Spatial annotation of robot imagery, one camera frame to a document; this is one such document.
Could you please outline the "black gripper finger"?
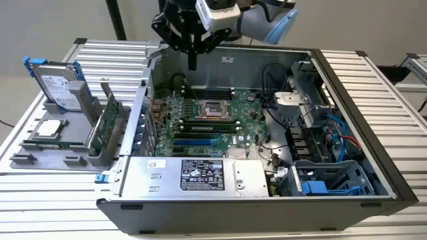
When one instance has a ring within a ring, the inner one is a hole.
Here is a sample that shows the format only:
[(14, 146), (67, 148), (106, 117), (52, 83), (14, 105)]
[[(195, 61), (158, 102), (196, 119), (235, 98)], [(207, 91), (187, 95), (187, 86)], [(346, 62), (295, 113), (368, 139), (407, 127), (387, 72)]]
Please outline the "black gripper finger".
[(192, 70), (192, 42), (187, 26), (188, 21), (182, 15), (175, 18), (175, 26), (180, 35), (171, 29), (170, 23), (168, 16), (160, 13), (155, 16), (151, 27), (172, 49), (187, 54), (187, 66), (188, 70)]
[(192, 52), (191, 52), (191, 69), (198, 69), (198, 55), (210, 53), (218, 45), (230, 36), (232, 30), (230, 28), (215, 31), (204, 40), (202, 40), (202, 34), (194, 35)]

